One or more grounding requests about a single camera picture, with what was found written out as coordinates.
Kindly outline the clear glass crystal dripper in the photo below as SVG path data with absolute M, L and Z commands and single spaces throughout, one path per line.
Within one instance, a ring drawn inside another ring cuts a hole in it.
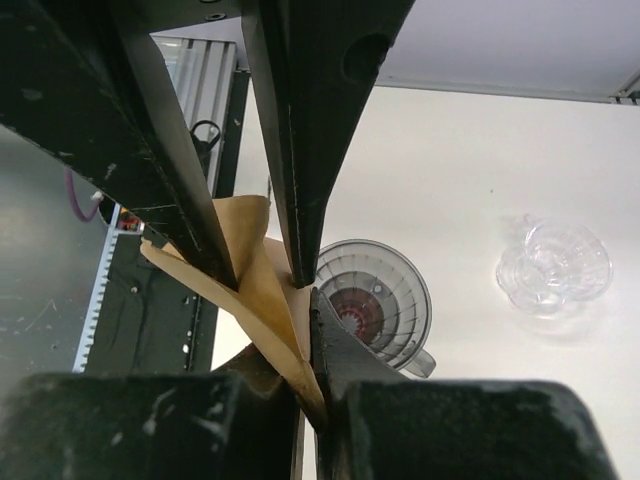
M 498 286 L 517 309 L 553 317 L 601 297 L 613 280 L 604 243 L 577 223 L 525 214 L 501 219 Z

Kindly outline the glass carafe red collar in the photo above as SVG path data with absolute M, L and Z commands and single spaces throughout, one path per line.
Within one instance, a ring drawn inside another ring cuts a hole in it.
M 370 345 L 381 334 L 383 309 L 367 290 L 356 287 L 341 289 L 329 300 L 345 328 L 363 343 Z

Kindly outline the clear plastic coffee dripper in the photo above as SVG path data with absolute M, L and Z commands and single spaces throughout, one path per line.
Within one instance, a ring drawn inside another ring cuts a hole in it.
M 436 360 L 425 344 L 432 302 L 425 280 L 405 255 L 373 240 L 333 243 L 320 251 L 316 286 L 328 300 L 351 287 L 371 293 L 382 306 L 383 328 L 370 345 L 358 339 L 390 367 L 420 379 L 431 376 Z

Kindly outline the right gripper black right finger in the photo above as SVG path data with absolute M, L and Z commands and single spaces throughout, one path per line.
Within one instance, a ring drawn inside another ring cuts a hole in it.
M 412 380 L 311 295 L 312 366 L 329 422 L 321 479 L 613 479 L 591 415 L 546 381 Z

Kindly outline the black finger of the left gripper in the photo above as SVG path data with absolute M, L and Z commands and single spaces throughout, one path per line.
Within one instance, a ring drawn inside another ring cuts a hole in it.
M 245 1 L 242 32 L 295 286 L 315 280 L 325 212 L 410 1 Z
M 164 58 L 134 2 L 3 2 L 1 122 L 236 286 Z

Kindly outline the brown paper coffee filter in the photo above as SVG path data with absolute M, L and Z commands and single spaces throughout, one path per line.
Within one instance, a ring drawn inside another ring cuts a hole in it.
M 327 423 L 323 394 L 310 364 L 310 286 L 296 288 L 284 244 L 266 236 L 270 201 L 243 195 L 213 201 L 238 280 L 233 291 L 190 265 L 166 244 L 140 251 L 156 267 L 233 315 L 255 347 L 286 380 L 314 428 Z

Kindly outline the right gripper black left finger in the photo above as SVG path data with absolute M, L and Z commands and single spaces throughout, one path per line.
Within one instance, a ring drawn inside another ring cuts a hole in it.
M 5 479 L 298 479 L 301 417 L 254 346 L 205 374 L 38 374 L 1 403 Z

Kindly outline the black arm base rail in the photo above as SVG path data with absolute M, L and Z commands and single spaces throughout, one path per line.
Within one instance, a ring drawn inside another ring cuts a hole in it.
M 139 251 L 152 230 L 120 233 L 85 373 L 206 372 L 218 309 Z

